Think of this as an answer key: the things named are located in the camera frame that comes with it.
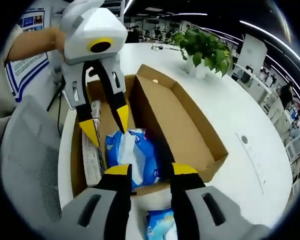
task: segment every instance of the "black cable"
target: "black cable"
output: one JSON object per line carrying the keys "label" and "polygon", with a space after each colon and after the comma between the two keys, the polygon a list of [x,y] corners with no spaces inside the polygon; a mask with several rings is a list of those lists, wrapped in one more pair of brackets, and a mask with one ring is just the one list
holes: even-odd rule
{"label": "black cable", "polygon": [[59,110],[58,110],[58,121],[57,121],[57,127],[58,127],[58,132],[59,132],[59,135],[60,135],[60,138],[61,138],[61,132],[60,132],[60,126],[59,126],[59,123],[60,123],[60,111],[61,111],[61,92],[59,94]]}

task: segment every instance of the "poster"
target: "poster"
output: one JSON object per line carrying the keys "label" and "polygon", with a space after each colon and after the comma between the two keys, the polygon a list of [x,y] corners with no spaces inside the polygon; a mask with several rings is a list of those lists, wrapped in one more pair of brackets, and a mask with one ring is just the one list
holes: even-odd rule
{"label": "poster", "polygon": [[[45,10],[43,7],[28,8],[17,23],[24,32],[35,32],[45,28]],[[10,89],[17,102],[22,99],[24,88],[49,64],[47,53],[42,53],[24,60],[9,62],[6,75]]]}

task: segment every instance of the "gray chair back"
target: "gray chair back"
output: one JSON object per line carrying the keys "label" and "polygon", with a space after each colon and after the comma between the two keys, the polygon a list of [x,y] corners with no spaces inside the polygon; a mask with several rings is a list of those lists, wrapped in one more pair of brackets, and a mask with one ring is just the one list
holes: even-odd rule
{"label": "gray chair back", "polygon": [[15,209],[38,231],[61,218],[59,146],[57,123],[32,96],[25,96],[4,132],[0,173]]}

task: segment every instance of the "person's arm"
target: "person's arm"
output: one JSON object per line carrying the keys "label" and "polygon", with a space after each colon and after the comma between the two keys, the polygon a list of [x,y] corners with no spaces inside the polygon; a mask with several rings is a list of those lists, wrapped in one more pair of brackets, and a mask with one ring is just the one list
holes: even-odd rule
{"label": "person's arm", "polygon": [[59,31],[56,27],[48,27],[34,32],[22,32],[14,40],[5,64],[52,50],[59,50],[63,53],[65,39],[65,33]]}

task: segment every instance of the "cardboard box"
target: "cardboard box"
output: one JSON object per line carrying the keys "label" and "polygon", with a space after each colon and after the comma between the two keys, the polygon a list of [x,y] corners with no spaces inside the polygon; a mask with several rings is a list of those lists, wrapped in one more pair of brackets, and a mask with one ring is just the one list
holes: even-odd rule
{"label": "cardboard box", "polygon": [[[228,152],[212,125],[186,91],[170,77],[146,65],[142,65],[136,75],[125,76],[125,87],[125,98],[129,106],[128,129],[147,130],[163,172],[168,163],[173,161],[189,164],[198,171],[204,182],[209,182],[224,163]],[[87,92],[91,102],[101,101],[98,130],[100,149],[103,160],[106,161],[106,135],[112,135],[119,128],[106,103],[101,82],[89,82]],[[83,160],[82,148],[78,147],[77,142],[81,144],[81,139],[76,136],[80,133],[77,122],[74,128],[71,179],[72,188],[76,188],[73,192],[79,193],[87,184],[84,183],[84,171],[79,173],[83,167],[78,167]],[[137,195],[143,195],[168,186],[169,183],[164,182],[138,187],[134,191]]]}

